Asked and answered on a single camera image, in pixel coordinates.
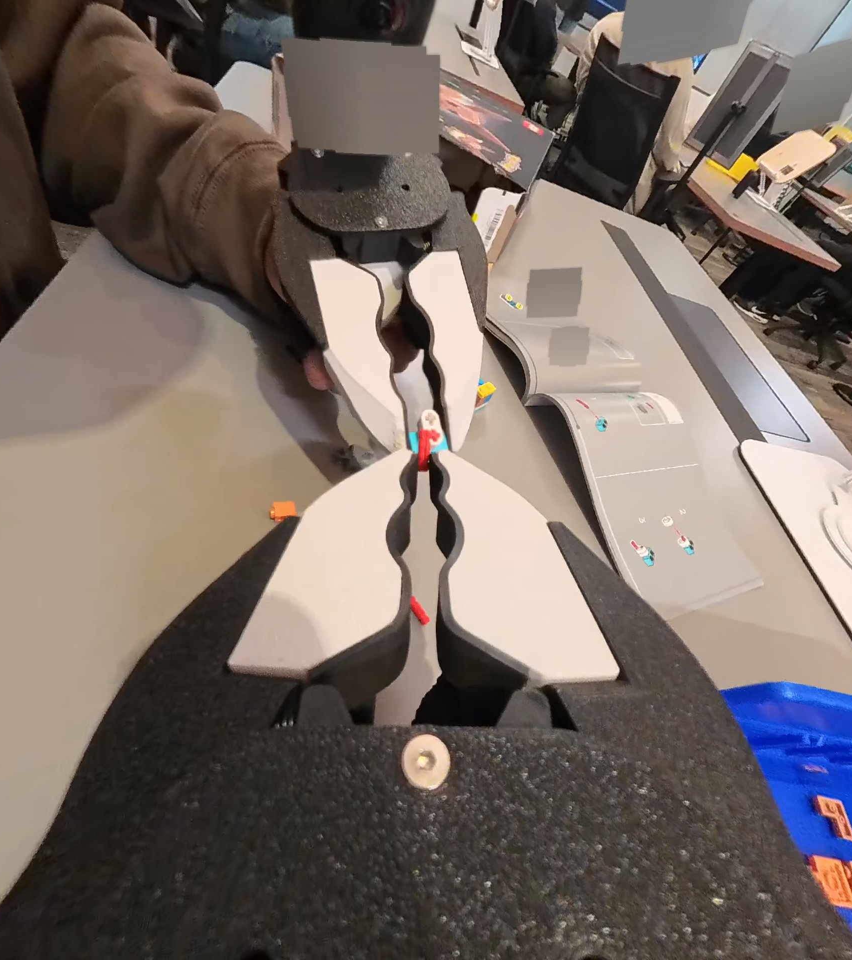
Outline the white cardboard box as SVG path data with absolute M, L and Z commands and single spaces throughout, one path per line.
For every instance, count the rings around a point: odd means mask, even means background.
M 522 215 L 526 191 L 511 191 L 498 187 L 486 187 L 480 192 L 472 220 L 480 234 L 487 264 L 493 266 Z

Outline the light wooden chair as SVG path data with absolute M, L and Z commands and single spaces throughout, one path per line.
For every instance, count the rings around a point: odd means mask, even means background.
M 756 166 L 774 184 L 789 183 L 827 162 L 837 151 L 832 140 L 812 129 L 784 138 L 756 159 Z

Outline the person's left forearm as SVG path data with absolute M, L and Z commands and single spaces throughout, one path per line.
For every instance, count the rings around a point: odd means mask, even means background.
M 43 176 L 133 264 L 275 314 L 266 262 L 284 156 L 206 82 L 174 72 L 119 9 L 84 6 L 51 74 Z

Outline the grey instruction booklet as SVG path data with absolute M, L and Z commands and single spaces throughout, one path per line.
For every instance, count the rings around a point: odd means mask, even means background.
M 523 366 L 524 405 L 561 414 L 605 546 L 636 594 L 672 619 L 762 586 L 708 492 L 684 415 L 647 389 L 623 334 L 528 318 L 510 293 L 490 296 L 487 318 Z

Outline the grey desk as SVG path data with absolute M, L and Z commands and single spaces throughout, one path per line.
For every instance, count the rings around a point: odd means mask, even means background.
M 93 233 L 0 343 L 0 902 L 42 842 L 132 668 L 203 590 L 342 471 L 335 403 L 227 297 L 134 268 Z M 463 456 L 591 549 L 576 451 L 526 408 L 517 362 Z M 852 694 L 852 641 L 745 471 L 721 415 L 696 414 L 712 491 L 761 589 L 673 621 L 720 688 Z

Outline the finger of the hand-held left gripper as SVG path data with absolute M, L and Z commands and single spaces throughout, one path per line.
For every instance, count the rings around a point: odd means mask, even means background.
M 325 365 L 336 392 L 381 450 L 408 448 L 404 404 L 393 379 L 393 358 L 381 335 L 384 294 L 377 277 L 345 259 L 310 262 Z
M 406 291 L 427 330 L 424 367 L 447 446 L 457 452 L 475 412 L 484 344 L 458 252 L 425 254 Z

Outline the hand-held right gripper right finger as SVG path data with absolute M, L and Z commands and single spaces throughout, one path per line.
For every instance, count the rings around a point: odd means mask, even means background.
M 616 680 L 618 665 L 549 522 L 502 481 L 432 455 L 439 574 L 435 643 L 453 685 Z

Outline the dark toy set box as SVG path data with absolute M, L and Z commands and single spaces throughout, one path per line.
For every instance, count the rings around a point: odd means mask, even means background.
M 554 133 L 529 119 L 512 102 L 440 70 L 441 141 L 483 162 L 521 190 L 538 178 Z

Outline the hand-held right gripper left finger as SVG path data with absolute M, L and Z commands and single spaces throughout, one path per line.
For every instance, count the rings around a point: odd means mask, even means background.
M 404 560 L 416 456 L 389 454 L 344 479 L 292 524 L 230 670 L 297 682 L 392 682 L 408 657 Z

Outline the wooden office table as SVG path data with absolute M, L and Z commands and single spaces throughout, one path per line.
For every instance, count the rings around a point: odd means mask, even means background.
M 730 176 L 701 163 L 686 186 L 713 218 L 732 232 L 828 272 L 840 269 L 839 261 L 782 213 L 747 194 L 734 197 L 736 184 Z

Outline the grey monitor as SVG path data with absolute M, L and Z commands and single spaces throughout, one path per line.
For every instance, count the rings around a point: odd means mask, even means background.
M 768 45 L 748 42 L 687 135 L 687 144 L 699 153 L 709 146 L 705 158 L 731 169 L 778 108 L 792 60 Z

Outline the blue plastic bin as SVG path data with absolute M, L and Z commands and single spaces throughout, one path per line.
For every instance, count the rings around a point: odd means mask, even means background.
M 812 831 L 804 797 L 815 785 L 852 791 L 852 696 L 791 682 L 731 688 L 722 696 L 806 861 Z M 852 918 L 837 911 L 852 929 Z

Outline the person's left hand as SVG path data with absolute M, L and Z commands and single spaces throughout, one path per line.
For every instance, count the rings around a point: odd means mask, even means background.
M 381 339 L 388 349 L 396 373 L 404 372 L 428 346 L 426 330 L 402 319 L 393 319 L 381 330 Z M 302 365 L 307 382 L 313 389 L 333 390 L 335 382 L 329 373 L 318 342 L 298 320 L 287 331 L 288 347 Z

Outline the white flat board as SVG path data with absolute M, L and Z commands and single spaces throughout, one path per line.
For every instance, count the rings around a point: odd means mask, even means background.
M 832 502 L 831 483 L 852 468 L 754 439 L 740 443 L 740 457 L 852 639 L 852 569 L 820 522 L 822 510 Z

